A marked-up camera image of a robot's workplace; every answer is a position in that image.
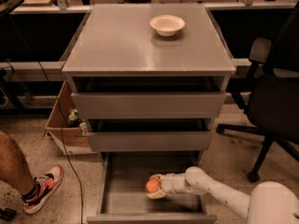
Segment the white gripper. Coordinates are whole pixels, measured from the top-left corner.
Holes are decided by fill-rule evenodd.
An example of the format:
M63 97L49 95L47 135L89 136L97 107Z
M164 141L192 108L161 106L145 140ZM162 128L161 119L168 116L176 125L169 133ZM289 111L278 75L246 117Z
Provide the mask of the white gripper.
M165 194L185 193L187 190L185 174L156 174L149 178L149 180L151 179L162 180L161 189L157 188L155 191L147 193L147 196L152 200L162 199Z

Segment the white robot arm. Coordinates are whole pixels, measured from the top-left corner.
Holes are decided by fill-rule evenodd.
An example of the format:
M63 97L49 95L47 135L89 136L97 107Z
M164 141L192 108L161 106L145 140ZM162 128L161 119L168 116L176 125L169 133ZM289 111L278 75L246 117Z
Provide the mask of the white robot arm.
M146 184L150 199L170 194L210 194L247 224L299 224L299 199L273 181L257 185L250 195L222 184L199 167L181 174L152 175Z

